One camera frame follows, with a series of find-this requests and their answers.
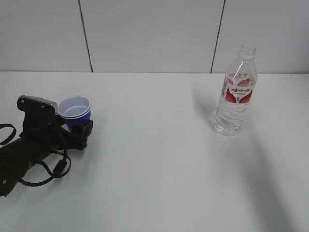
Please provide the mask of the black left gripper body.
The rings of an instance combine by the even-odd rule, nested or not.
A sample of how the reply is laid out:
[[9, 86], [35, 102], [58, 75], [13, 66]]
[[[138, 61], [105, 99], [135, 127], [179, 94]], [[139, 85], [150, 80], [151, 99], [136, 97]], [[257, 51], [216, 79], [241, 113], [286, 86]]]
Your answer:
[[29, 130], [20, 134], [23, 140], [18, 149], [19, 157], [48, 156], [57, 150], [84, 150], [87, 147], [87, 138], [82, 140], [65, 140], [65, 129], [48, 127]]

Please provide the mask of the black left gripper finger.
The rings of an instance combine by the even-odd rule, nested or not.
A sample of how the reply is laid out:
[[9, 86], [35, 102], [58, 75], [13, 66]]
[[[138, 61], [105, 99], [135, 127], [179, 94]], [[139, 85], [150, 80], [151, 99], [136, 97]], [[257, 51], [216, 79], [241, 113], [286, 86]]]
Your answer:
[[48, 127], [54, 127], [54, 128], [61, 128], [63, 126], [63, 118], [61, 118], [59, 115], [54, 115], [52, 117], [49, 117], [47, 119], [47, 125]]
[[86, 122], [75, 124], [69, 131], [64, 131], [63, 138], [65, 140], [82, 140], [86, 139], [92, 132], [93, 121], [88, 120]]

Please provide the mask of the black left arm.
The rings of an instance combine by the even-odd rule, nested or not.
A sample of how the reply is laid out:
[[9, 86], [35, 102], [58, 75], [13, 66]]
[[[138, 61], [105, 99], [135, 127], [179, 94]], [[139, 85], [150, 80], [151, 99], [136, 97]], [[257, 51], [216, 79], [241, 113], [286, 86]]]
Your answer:
[[[92, 131], [93, 121], [73, 126], [72, 131], [63, 128], [64, 119], [53, 116], [44, 122], [28, 126], [14, 140], [15, 132], [1, 142], [0, 195], [7, 196], [20, 183], [27, 187], [40, 187], [54, 179], [64, 177], [71, 169], [69, 150], [84, 150]], [[41, 182], [29, 182], [25, 174], [35, 165], [42, 166], [49, 177]]]

